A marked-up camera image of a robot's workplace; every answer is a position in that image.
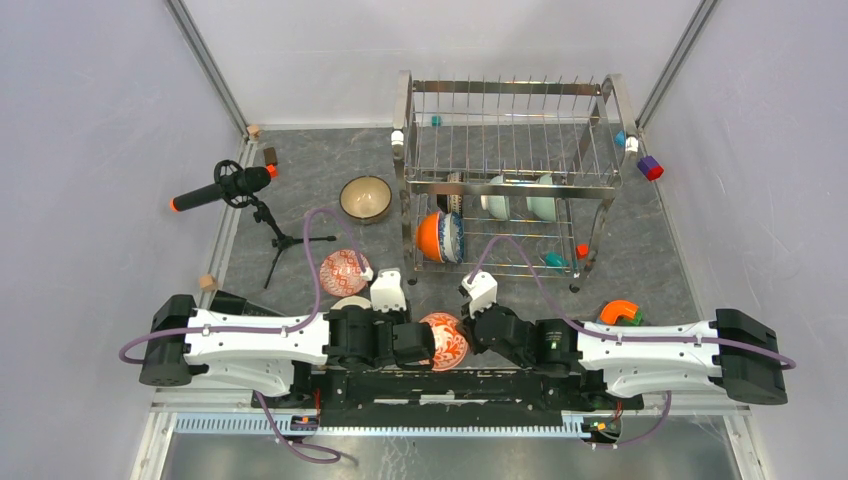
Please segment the red white patterned bowl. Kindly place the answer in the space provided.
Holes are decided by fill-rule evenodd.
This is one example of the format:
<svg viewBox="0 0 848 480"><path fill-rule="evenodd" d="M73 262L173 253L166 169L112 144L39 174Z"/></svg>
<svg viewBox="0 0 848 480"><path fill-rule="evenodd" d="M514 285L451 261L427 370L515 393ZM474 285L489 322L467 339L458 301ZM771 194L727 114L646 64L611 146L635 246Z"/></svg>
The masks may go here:
<svg viewBox="0 0 848 480"><path fill-rule="evenodd" d="M323 290L335 297L358 294L369 283L360 270L353 249L341 249L328 255L319 269L319 282Z"/></svg>

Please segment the blue white patterned bowl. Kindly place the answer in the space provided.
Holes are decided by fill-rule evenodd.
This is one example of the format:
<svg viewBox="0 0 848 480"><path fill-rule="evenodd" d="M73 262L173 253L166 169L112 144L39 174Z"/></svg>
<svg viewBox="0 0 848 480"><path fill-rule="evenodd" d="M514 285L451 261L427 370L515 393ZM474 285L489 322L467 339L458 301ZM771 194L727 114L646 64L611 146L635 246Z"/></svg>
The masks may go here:
<svg viewBox="0 0 848 480"><path fill-rule="evenodd" d="M459 264L464 261L464 226L461 216L457 213L449 213L443 218L442 250L446 263Z"/></svg>

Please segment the orange bowl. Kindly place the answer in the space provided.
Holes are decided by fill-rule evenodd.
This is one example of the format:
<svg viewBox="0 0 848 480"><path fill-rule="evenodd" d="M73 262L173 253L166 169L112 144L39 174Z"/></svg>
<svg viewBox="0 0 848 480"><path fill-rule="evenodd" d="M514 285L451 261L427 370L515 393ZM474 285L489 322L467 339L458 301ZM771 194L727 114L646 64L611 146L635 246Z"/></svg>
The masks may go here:
<svg viewBox="0 0 848 480"><path fill-rule="evenodd" d="M443 263L440 227L443 220L441 210L428 214L416 229L415 244L423 256L433 262Z"/></svg>

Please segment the steel dish rack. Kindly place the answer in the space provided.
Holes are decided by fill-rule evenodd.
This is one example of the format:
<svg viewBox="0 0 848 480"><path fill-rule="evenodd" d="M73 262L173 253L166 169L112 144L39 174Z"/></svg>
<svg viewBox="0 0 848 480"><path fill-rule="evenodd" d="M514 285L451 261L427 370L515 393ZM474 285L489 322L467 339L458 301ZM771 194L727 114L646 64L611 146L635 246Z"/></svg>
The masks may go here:
<svg viewBox="0 0 848 480"><path fill-rule="evenodd" d="M627 136L624 147L614 143L619 131ZM618 73L554 81L417 79L403 70L390 138L410 282L423 272L460 270L460 264L426 259L415 244L419 223L438 210L449 214L444 197L457 192L464 200L465 263L501 276L563 278L572 292L595 266L622 168L640 147L630 93ZM463 172L463 183L448 183L451 172ZM511 219L491 217L482 195L506 196ZM555 198L557 221L536 218L527 197ZM590 248L582 260L575 253L579 244ZM570 269L547 267L551 251Z"/></svg>

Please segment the brown beige bowl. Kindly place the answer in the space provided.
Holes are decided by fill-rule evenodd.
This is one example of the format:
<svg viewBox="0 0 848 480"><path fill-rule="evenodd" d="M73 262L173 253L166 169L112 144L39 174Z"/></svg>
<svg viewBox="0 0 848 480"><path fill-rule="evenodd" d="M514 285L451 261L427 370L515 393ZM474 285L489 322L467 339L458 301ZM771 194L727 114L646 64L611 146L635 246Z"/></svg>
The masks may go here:
<svg viewBox="0 0 848 480"><path fill-rule="evenodd" d="M385 180L376 176L360 176L344 185L339 194L339 205L351 220L368 225L388 216L392 198L392 190Z"/></svg>

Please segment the red floral bowl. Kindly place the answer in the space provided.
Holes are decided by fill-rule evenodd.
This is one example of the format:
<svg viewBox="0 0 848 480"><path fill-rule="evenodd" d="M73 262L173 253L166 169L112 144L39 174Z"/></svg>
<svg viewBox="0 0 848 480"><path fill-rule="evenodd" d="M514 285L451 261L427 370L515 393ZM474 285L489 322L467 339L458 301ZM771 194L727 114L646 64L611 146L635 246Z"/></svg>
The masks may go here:
<svg viewBox="0 0 848 480"><path fill-rule="evenodd" d="M443 372L459 366L469 352L467 340L460 334L459 320L445 312L434 312L420 320L431 327L435 354L432 370Z"/></svg>

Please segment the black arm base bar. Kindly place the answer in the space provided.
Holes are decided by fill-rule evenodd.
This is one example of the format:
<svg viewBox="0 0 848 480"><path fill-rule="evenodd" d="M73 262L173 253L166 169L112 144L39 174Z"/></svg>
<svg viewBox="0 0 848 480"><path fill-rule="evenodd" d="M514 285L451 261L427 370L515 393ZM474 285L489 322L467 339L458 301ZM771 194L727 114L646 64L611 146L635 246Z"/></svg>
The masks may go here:
<svg viewBox="0 0 848 480"><path fill-rule="evenodd" d="M287 395L251 399L270 409L314 409L326 427L555 426L564 411L640 410L642 396L620 399L598 374L557 378L528 370L383 370L298 374Z"/></svg>

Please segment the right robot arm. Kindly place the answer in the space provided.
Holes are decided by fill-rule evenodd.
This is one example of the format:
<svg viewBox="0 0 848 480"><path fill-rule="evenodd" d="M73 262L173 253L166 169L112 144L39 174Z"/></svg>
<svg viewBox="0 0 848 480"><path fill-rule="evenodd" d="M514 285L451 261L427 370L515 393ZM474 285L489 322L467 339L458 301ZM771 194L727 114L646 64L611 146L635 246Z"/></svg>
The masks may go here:
<svg viewBox="0 0 848 480"><path fill-rule="evenodd" d="M578 377L578 396L591 408L660 391L722 391L753 405L788 401L790 361L776 332L737 309L682 325L610 326L527 321L493 305L467 315L459 330L476 353L492 351L549 378Z"/></svg>

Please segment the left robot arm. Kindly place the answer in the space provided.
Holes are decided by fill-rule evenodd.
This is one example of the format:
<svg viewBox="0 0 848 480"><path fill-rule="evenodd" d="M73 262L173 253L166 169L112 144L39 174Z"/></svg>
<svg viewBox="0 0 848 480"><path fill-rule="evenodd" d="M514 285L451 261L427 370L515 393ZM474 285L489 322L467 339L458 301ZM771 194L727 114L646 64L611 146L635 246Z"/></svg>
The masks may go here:
<svg viewBox="0 0 848 480"><path fill-rule="evenodd" d="M281 317L218 312L174 295L140 338L145 352L139 381L154 387L185 386L196 377L306 405L319 366L348 371L384 367L424 369L433 364L436 342L425 323L400 312L356 305L307 316Z"/></svg>

